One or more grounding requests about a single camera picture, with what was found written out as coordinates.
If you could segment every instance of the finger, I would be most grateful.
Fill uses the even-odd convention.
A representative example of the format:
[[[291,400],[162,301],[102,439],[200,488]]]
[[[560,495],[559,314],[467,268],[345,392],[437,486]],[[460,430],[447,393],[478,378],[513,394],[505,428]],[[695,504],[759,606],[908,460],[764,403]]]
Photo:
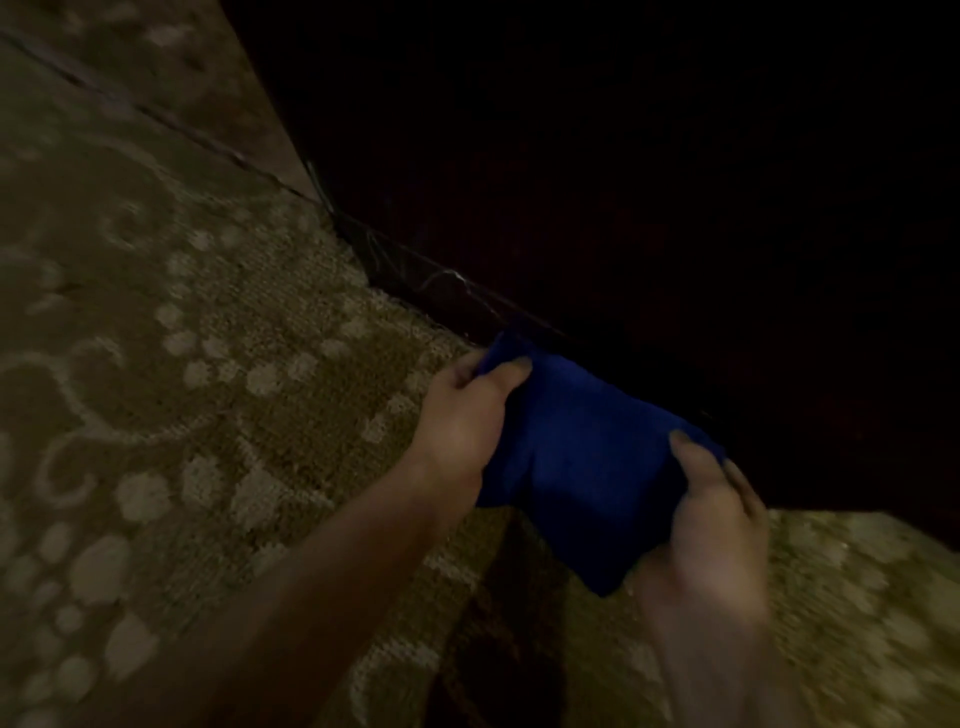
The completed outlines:
[[[736,489],[736,492],[740,494],[740,499],[743,501],[743,510],[747,517],[757,525],[766,528],[767,507],[763,504],[760,496],[756,494],[754,487],[747,480],[747,476],[736,467],[736,463],[732,460],[724,460],[723,472],[727,474],[727,479]]]
[[[483,361],[484,354],[486,352],[482,349],[466,353],[443,369],[437,374],[437,377],[448,386],[462,389],[473,380],[473,375],[476,374],[477,367]]]
[[[670,433],[670,450],[684,470],[690,493],[727,485],[727,478],[713,453],[693,442],[683,430],[675,429]]]
[[[534,363],[531,358],[522,356],[519,359],[514,359],[514,361],[504,362],[489,374],[478,377],[478,380],[484,379],[493,384],[505,400],[511,392],[527,380],[533,369]]]

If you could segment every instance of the hand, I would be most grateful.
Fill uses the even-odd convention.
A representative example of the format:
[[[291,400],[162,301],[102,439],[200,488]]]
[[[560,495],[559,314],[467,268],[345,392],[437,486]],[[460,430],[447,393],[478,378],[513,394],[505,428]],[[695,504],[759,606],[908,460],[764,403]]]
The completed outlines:
[[[733,462],[723,466],[683,432],[670,448],[688,482],[670,543],[647,554],[628,581],[654,645],[691,622],[766,633],[768,523],[763,502]]]
[[[483,469],[500,441],[507,397],[533,370],[524,356],[474,377],[483,355],[469,353],[433,377],[404,456],[439,506],[442,531],[459,523],[476,503]]]

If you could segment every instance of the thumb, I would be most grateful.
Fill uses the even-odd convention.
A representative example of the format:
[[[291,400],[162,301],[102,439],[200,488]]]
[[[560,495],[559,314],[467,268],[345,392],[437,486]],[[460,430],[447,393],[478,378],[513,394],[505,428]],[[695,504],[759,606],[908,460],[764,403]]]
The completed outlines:
[[[533,369],[533,360],[529,356],[522,356],[519,359],[504,362],[489,374],[478,377],[472,383],[486,380],[496,387],[505,400],[511,392],[527,380]]]

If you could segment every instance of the right hand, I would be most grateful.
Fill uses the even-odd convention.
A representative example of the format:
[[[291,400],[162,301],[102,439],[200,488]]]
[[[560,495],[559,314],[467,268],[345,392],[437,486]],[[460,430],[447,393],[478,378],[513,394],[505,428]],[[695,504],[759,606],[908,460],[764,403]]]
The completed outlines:
[[[721,466],[685,433],[670,448],[688,482],[673,517],[670,543],[640,560],[627,583],[654,644],[691,621],[721,619],[737,630],[766,632],[769,526],[766,508],[733,462]]]

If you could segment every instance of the patterned carpet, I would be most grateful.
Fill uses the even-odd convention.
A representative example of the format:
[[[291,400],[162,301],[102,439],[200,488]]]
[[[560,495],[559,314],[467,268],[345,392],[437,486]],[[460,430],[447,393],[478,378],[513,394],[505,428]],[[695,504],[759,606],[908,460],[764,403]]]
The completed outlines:
[[[0,725],[46,728],[267,569],[465,348],[313,204],[0,44]],[[779,639],[826,726],[960,716],[960,562],[774,514]],[[668,722],[629,600],[505,510],[431,554],[322,725]]]

